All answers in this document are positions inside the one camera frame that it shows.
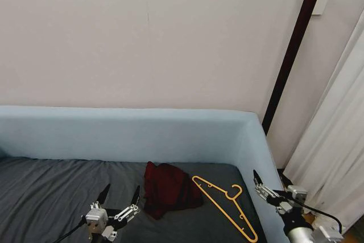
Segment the bed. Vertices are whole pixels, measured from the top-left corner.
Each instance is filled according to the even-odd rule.
[[[108,183],[105,204],[124,208],[143,186],[149,160],[173,163],[226,190],[241,185],[238,202],[258,242],[288,242],[274,208],[254,192],[253,169],[271,188],[282,188],[254,113],[1,106],[0,157],[1,242],[53,242]],[[236,213],[223,196],[214,198]],[[89,242],[86,228],[64,242]],[[161,220],[140,213],[115,242],[247,240],[204,197],[202,207]]]

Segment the silver metal cylinder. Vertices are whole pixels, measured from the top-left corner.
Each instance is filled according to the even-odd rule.
[[[291,243],[314,243],[312,230],[309,228],[298,227],[287,234]]]

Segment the dark wooden frame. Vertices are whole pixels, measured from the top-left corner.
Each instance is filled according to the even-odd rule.
[[[302,7],[295,24],[295,28],[293,29],[291,39],[289,40],[286,54],[284,55],[282,66],[280,67],[280,71],[278,73],[278,77],[268,103],[266,114],[264,115],[264,119],[262,122],[262,126],[266,134],[269,131],[269,127],[272,123],[273,116],[277,109],[279,100],[282,96],[284,86],[286,85],[286,82],[288,80],[289,73],[296,59],[316,1],[317,0],[303,0]]]

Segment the white wall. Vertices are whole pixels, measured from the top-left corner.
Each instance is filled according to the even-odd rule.
[[[262,118],[301,2],[0,0],[0,104],[237,109]],[[286,92],[269,136],[279,163],[363,3],[330,0],[310,25],[288,83],[301,95]],[[316,81],[306,83],[307,73]]]
[[[329,0],[322,16],[311,17],[267,136],[279,167],[314,114],[363,9],[364,0]]]

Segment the light blue bed frame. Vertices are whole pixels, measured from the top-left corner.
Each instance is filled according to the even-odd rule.
[[[254,192],[253,169],[270,188],[282,188],[254,113],[0,106],[4,156],[233,164],[246,183],[267,241],[289,243],[274,207]]]

